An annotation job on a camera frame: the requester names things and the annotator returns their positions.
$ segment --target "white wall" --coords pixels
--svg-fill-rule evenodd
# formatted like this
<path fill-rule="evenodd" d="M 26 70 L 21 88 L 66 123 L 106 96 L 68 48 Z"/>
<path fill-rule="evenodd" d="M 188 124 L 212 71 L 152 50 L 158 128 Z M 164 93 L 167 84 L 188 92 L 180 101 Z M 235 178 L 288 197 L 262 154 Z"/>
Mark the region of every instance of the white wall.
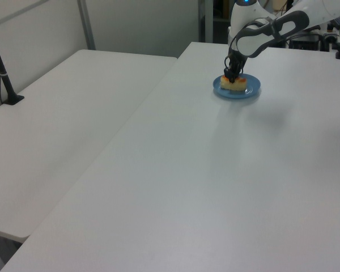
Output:
<path fill-rule="evenodd" d="M 97 50 L 178 57 L 198 41 L 198 0 L 87 0 Z"/>
<path fill-rule="evenodd" d="M 0 54 L 15 92 L 86 48 L 77 0 L 49 0 L 0 24 Z"/>

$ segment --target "tabletop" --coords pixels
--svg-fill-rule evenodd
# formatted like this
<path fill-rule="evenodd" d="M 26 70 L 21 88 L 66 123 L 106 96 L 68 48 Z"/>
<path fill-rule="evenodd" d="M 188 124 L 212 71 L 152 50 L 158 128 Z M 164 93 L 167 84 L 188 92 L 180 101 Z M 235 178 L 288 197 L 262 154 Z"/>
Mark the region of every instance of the tabletop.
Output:
<path fill-rule="evenodd" d="M 340 271 L 340 61 L 268 48 L 223 100 L 227 50 L 192 43 L 3 272 Z"/>
<path fill-rule="evenodd" d="M 81 50 L 1 106 L 0 235 L 24 241 L 175 61 Z"/>

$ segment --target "cake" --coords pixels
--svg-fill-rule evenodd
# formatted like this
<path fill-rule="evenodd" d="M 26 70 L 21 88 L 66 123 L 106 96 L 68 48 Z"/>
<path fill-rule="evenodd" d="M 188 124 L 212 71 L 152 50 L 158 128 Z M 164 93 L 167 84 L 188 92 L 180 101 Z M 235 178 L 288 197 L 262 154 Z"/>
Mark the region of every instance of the cake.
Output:
<path fill-rule="evenodd" d="M 247 79 L 238 76 L 234 83 L 231 83 L 224 75 L 220 78 L 220 87 L 231 91 L 245 91 L 247 87 Z"/>

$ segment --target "blue plate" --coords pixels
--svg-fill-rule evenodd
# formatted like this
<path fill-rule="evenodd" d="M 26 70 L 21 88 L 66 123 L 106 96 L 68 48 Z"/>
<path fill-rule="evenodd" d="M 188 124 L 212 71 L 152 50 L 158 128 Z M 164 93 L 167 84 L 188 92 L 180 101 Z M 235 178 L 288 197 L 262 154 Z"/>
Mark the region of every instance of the blue plate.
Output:
<path fill-rule="evenodd" d="M 213 81 L 213 87 L 215 90 L 215 93 L 217 95 L 220 95 L 222 97 L 231 98 L 231 99 L 244 99 L 249 98 L 251 96 L 255 96 L 258 94 L 260 88 L 261 88 L 261 82 L 255 78 L 252 75 L 243 74 L 242 78 L 247 78 L 247 88 L 245 91 L 231 91 L 227 89 L 222 89 L 220 87 L 220 78 L 219 76 Z"/>

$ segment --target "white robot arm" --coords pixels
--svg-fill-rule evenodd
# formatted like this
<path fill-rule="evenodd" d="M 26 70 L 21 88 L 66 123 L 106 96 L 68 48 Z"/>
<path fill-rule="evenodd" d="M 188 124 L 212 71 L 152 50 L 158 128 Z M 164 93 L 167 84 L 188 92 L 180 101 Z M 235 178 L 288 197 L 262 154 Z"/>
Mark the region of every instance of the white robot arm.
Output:
<path fill-rule="evenodd" d="M 264 10 L 258 0 L 237 0 L 232 12 L 225 76 L 234 82 L 248 57 L 254 58 L 271 44 L 339 16 L 340 0 L 300 0 L 279 18 Z"/>

